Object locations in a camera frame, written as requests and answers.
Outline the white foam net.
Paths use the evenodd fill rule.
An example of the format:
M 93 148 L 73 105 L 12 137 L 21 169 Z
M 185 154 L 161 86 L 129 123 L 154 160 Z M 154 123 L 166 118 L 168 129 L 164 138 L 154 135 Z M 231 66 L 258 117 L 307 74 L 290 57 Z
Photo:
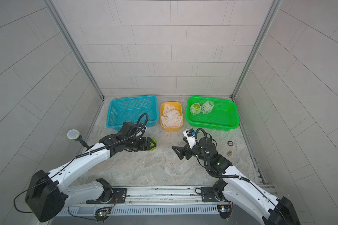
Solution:
M 207 100 L 202 106 L 201 106 L 201 112 L 203 114 L 209 114 L 214 108 L 214 103 L 210 100 Z
M 198 115 L 201 113 L 201 105 L 199 103 L 194 103 L 190 106 L 190 113 L 192 115 Z

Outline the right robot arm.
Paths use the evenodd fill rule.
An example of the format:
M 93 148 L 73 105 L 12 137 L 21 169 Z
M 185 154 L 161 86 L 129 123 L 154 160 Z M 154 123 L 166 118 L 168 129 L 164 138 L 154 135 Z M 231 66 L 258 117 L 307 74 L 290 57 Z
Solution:
M 217 152 L 217 143 L 204 129 L 183 132 L 184 147 L 173 146 L 179 159 L 197 158 L 206 172 L 218 181 L 214 194 L 219 201 L 229 201 L 262 225 L 299 225 L 300 220 L 292 202 L 277 198 L 243 175 L 231 161 Z

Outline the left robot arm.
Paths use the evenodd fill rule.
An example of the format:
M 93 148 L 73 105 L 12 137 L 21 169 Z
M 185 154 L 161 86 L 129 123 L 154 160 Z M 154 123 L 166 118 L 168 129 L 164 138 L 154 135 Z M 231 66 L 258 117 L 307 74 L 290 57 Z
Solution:
M 151 151 L 156 142 L 144 137 L 147 120 L 136 123 L 125 122 L 120 131 L 103 137 L 87 151 L 75 156 L 70 162 L 49 172 L 39 170 L 32 175 L 25 194 L 25 202 L 39 222 L 47 222 L 59 212 L 76 203 L 86 200 L 107 203 L 111 200 L 112 186 L 102 178 L 87 184 L 70 188 L 70 184 L 97 164 L 115 154 L 139 151 Z

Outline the pile of foam nets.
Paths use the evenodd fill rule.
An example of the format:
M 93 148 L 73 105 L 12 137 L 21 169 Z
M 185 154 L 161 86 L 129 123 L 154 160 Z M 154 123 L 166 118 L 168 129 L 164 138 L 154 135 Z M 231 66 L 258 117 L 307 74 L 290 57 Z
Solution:
M 183 124 L 183 117 L 174 106 L 165 104 L 161 122 L 164 127 L 180 127 Z

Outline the teal plastic basket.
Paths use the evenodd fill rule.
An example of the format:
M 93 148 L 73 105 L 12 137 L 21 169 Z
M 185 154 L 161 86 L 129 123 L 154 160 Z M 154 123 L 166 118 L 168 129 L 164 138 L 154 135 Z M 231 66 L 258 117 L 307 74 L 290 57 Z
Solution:
M 138 118 L 147 113 L 147 126 L 153 127 L 159 120 L 157 97 L 154 95 L 121 98 L 110 102 L 106 120 L 107 128 L 119 131 L 125 122 L 136 123 Z

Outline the yellow plastic tub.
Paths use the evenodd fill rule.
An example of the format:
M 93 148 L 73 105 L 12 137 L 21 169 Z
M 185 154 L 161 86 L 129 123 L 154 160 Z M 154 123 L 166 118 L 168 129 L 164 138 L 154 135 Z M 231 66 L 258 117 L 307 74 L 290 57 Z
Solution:
M 168 104 L 168 105 L 172 105 L 174 106 L 179 112 L 180 112 L 180 116 L 183 117 L 183 112 L 182 112 L 182 106 L 179 102 L 165 102 L 161 105 L 161 116 L 162 116 L 162 113 L 163 113 L 163 108 L 164 108 L 164 105 L 165 104 Z M 165 130 L 165 131 L 178 131 L 182 128 L 183 124 L 180 126 L 180 127 L 173 127 L 173 128 L 166 128 L 163 126 L 162 122 L 161 122 L 161 126 L 162 128 Z

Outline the green plastic basket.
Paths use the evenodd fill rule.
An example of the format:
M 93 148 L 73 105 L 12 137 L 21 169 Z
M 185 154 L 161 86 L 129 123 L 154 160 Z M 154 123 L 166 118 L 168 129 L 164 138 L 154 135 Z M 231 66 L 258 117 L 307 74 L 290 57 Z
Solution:
M 199 113 L 193 115 L 190 112 L 193 104 L 198 103 L 202 106 L 208 100 L 214 104 L 213 110 L 209 114 Z M 223 131 L 236 129 L 240 124 L 238 107 L 233 101 L 200 96 L 192 96 L 187 100 L 186 120 L 192 127 Z

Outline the right circuit board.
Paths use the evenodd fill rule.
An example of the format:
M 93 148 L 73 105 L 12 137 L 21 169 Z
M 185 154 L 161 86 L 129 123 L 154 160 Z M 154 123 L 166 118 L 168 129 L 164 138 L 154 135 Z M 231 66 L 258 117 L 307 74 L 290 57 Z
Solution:
M 232 215 L 232 205 L 217 205 L 217 211 L 221 219 L 229 219 Z

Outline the circuit board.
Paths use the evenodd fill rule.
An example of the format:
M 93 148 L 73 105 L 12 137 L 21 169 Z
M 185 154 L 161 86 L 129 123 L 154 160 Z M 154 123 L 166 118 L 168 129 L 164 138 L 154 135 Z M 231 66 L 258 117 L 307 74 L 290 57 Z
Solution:
M 221 219 L 229 219 L 232 215 L 232 205 L 217 205 L 217 211 Z
M 96 210 L 94 213 L 95 220 L 97 222 L 103 222 L 110 217 L 111 208 L 110 207 L 103 207 Z

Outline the left circuit board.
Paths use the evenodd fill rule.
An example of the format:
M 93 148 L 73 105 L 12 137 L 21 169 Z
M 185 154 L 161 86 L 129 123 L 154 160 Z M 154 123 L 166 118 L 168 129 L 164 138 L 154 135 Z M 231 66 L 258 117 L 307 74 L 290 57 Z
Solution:
M 97 222 L 103 222 L 110 217 L 111 208 L 110 207 L 103 207 L 96 210 L 94 213 L 95 220 Z

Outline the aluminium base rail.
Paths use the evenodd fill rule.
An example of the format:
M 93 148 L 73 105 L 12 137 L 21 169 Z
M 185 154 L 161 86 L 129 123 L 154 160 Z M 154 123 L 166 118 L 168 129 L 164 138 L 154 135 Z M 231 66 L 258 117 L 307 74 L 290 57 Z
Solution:
M 232 202 L 217 200 L 212 187 L 129 187 L 112 188 L 109 202 L 86 200 L 85 204 L 119 204 L 119 208 L 128 214 L 189 214 L 217 211 L 217 205 Z

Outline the aluminium corner post left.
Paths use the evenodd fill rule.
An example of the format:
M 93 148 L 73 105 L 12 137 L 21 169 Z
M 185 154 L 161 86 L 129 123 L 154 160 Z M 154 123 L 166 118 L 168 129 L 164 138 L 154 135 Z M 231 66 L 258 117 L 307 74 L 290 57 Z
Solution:
M 96 92 L 98 93 L 101 100 L 104 100 L 104 95 L 102 94 L 97 82 L 95 81 L 89 67 L 87 66 L 86 62 L 82 54 L 80 53 L 77 45 L 75 44 L 73 38 L 71 37 L 67 27 L 65 26 L 63 20 L 61 19 L 55 5 L 50 0 L 43 0 L 45 7 L 47 8 L 51 18 L 53 19 L 54 23 L 56 24 L 57 28 L 59 29 L 60 33 L 62 34 L 64 40 L 66 41 L 67 45 L 69 46 L 70 50 L 72 51 L 75 59 L 77 60 L 78 64 L 80 65 L 81 69 L 83 70 L 84 74 L 87 76 L 93 87 L 95 88 Z

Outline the aluminium corner post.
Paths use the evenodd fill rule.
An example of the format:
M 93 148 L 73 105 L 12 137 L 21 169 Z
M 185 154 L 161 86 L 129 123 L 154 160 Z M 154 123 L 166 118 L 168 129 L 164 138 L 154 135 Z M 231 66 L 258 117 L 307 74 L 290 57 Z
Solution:
M 277 11 L 279 10 L 279 7 L 280 7 L 280 4 L 282 3 L 282 0 L 274 0 L 269 8 L 269 11 L 265 17 L 265 20 L 263 22 L 263 25 L 260 29 L 260 32 L 258 34 L 258 37 L 256 38 L 256 41 L 253 45 L 253 48 L 250 52 L 250 55 L 249 55 L 249 58 L 247 60 L 247 62 L 245 63 L 245 66 L 243 68 L 243 71 L 241 73 L 241 76 L 239 77 L 239 80 L 238 80 L 238 83 L 234 89 L 234 92 L 232 94 L 232 100 L 234 101 L 235 98 L 237 97 L 239 91 L 240 91 L 240 88 L 241 86 L 243 85 L 244 83 L 244 80 L 250 70 L 250 67 L 260 49 L 260 46 L 262 44 L 262 42 L 264 41 L 265 39 L 265 36 L 270 28 L 270 25 L 272 23 L 272 21 L 274 20 L 274 17 L 277 13 Z
M 98 93 L 101 100 L 104 100 L 104 95 L 102 94 L 97 82 L 95 81 L 89 67 L 87 66 L 86 62 L 82 54 L 80 53 L 77 45 L 75 44 L 73 38 L 71 37 L 67 27 L 65 26 L 63 20 L 61 19 L 55 5 L 50 0 L 43 0 L 45 7 L 47 8 L 51 18 L 53 19 L 54 23 L 56 24 L 57 28 L 59 29 L 60 33 L 62 34 L 64 40 L 66 41 L 67 45 L 69 46 L 70 50 L 72 51 L 75 59 L 77 60 L 78 64 L 80 65 L 81 69 L 83 70 L 84 74 L 87 76 L 93 87 L 95 88 L 96 92 Z

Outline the aluminium corner post right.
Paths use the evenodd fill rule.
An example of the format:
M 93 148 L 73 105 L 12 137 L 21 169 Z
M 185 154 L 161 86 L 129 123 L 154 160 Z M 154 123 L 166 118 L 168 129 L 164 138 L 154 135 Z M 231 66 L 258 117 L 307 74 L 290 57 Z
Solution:
M 243 71 L 241 73 L 241 76 L 239 77 L 239 80 L 238 80 L 238 83 L 234 89 L 234 92 L 232 94 L 232 100 L 234 101 L 235 98 L 237 97 L 239 91 L 240 91 L 240 88 L 241 86 L 243 85 L 244 83 L 244 80 L 250 70 L 250 67 L 260 49 L 260 46 L 262 44 L 262 42 L 264 41 L 265 39 L 265 36 L 270 28 L 270 25 L 272 23 L 272 21 L 274 20 L 274 17 L 277 13 L 277 11 L 279 10 L 279 7 L 280 7 L 280 4 L 282 3 L 282 0 L 274 0 L 269 8 L 269 11 L 265 17 L 265 20 L 263 22 L 263 25 L 260 29 L 260 32 L 258 34 L 258 37 L 256 38 L 256 41 L 253 45 L 253 48 L 250 52 L 250 55 L 249 55 L 249 58 L 247 60 L 247 62 L 245 63 L 245 66 L 243 68 Z

